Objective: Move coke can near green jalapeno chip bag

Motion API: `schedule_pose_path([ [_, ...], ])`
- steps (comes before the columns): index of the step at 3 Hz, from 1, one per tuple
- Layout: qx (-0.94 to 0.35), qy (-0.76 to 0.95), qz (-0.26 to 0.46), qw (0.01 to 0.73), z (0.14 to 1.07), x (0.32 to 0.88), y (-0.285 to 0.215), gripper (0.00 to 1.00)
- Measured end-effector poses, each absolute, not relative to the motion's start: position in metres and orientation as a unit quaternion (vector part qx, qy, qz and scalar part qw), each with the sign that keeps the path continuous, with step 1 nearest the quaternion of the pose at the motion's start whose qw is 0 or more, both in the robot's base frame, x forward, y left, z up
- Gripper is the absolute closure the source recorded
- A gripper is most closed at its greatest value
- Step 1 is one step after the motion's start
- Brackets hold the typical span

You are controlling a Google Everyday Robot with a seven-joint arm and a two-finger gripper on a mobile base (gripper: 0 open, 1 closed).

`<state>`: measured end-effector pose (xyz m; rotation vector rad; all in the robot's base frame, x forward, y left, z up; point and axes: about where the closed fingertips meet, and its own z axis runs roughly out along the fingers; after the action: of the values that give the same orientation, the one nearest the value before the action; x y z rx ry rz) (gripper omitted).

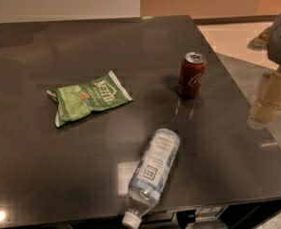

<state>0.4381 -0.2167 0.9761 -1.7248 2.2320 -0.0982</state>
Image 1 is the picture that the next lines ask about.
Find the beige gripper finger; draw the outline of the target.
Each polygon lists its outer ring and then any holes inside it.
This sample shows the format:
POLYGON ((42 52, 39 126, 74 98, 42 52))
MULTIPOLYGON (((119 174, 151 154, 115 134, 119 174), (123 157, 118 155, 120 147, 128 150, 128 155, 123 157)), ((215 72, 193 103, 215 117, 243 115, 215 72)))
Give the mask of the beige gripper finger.
POLYGON ((281 66, 272 73, 263 73, 251 105, 251 118, 270 123, 281 113, 281 66))

